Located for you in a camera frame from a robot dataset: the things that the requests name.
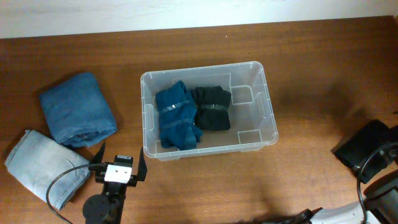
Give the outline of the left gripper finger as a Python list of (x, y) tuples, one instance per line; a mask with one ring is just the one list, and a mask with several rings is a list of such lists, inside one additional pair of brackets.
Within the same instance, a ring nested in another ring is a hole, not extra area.
[(101, 145), (99, 151), (94, 155), (94, 157), (90, 161), (90, 164), (100, 164), (100, 163), (102, 163), (102, 159), (103, 159), (105, 148), (106, 148), (106, 143), (104, 142)]
[(146, 179), (147, 175), (147, 165), (145, 162), (144, 150), (141, 148), (139, 155), (139, 163), (137, 168), (137, 181), (143, 182)]

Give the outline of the dark blue jeans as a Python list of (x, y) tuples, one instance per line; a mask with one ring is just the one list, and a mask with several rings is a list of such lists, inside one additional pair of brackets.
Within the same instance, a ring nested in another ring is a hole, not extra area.
[(53, 139), (64, 146), (91, 147), (118, 128), (97, 79), (80, 73), (39, 96)]

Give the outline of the teal garment with tape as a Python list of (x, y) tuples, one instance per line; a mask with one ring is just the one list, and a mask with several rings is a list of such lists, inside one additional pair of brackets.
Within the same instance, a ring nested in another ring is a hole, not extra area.
[(197, 107), (184, 82), (178, 81), (155, 95), (159, 137), (163, 148), (195, 149), (203, 132), (195, 126)]

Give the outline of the black garment small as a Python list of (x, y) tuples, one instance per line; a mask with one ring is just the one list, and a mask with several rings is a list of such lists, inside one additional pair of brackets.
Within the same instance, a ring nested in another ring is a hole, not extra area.
[(228, 109), (231, 93), (221, 86), (197, 87), (191, 90), (197, 107), (195, 125), (201, 130), (229, 130), (230, 120)]

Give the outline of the black garment large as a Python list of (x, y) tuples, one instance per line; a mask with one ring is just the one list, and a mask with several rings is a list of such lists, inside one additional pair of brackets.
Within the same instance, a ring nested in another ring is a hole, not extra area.
[[(351, 139), (334, 149), (333, 154), (355, 175), (358, 175), (360, 168), (370, 155), (380, 146), (390, 142), (397, 142), (397, 126), (389, 128), (380, 120), (375, 119), (361, 128)], [(384, 155), (376, 154), (363, 170), (361, 182), (367, 184), (389, 164), (386, 152)]]

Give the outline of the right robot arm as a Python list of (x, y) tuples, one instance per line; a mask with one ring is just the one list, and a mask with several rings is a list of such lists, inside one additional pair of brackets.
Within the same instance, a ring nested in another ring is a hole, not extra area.
[[(397, 171), (373, 182), (365, 191), (364, 206), (369, 224), (397, 224)], [(364, 220), (360, 203), (313, 213), (306, 209), (285, 223), (360, 224)]]

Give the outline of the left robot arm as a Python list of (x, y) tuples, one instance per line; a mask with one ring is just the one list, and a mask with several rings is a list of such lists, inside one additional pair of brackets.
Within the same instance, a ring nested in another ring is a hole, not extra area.
[(120, 224), (126, 191), (145, 181), (147, 166), (144, 152), (140, 152), (138, 170), (132, 173), (133, 158), (116, 155), (113, 162), (102, 162), (106, 145), (90, 161), (89, 171), (95, 175), (95, 182), (103, 185), (102, 192), (91, 196), (83, 206), (86, 223)]

